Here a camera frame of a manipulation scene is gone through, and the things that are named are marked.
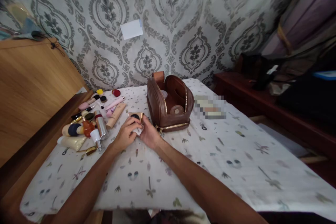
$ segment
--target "red ball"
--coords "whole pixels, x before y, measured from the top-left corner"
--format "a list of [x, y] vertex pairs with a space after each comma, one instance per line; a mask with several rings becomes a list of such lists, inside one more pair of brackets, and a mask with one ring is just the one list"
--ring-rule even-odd
[[115, 96], [115, 97], [118, 97], [120, 95], [120, 91], [118, 89], [113, 89], [112, 90], [112, 94]]

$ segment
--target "person's left hand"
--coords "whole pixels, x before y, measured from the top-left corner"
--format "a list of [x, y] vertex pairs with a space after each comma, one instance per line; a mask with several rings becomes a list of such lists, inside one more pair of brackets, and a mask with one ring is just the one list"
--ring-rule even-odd
[[118, 135], [113, 141], [113, 149], [117, 152], [125, 150], [136, 138], [135, 128], [142, 128], [140, 121], [134, 117], [128, 117], [121, 126]]

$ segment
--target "white paper note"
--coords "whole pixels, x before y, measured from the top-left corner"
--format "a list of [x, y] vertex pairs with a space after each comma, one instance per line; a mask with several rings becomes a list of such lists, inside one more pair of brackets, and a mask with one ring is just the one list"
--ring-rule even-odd
[[142, 35], [144, 32], [142, 31], [141, 20], [137, 19], [132, 22], [128, 22], [126, 24], [120, 25], [122, 36], [124, 39], [131, 39], [136, 36]]

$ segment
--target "brown leather cosmetic bag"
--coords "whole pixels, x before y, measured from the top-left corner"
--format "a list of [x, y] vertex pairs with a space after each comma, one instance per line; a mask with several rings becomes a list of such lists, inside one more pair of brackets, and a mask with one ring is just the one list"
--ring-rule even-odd
[[[164, 72], [155, 72], [147, 81], [147, 103], [153, 125], [161, 132], [183, 130], [190, 124], [194, 96], [175, 75], [166, 80]], [[168, 93], [164, 99], [161, 90]]]

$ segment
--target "hand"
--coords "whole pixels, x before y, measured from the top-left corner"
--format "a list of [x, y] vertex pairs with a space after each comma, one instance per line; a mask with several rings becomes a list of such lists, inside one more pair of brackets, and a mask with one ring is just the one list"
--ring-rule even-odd
[[142, 128], [140, 121], [134, 117], [128, 117], [120, 127], [119, 133], [113, 141], [113, 149], [115, 151], [121, 152], [134, 142], [137, 134], [132, 132], [132, 130], [135, 128]]
[[158, 144], [162, 141], [160, 134], [151, 124], [147, 116], [143, 115], [143, 131], [140, 134], [140, 139], [143, 141], [149, 148], [155, 150]]

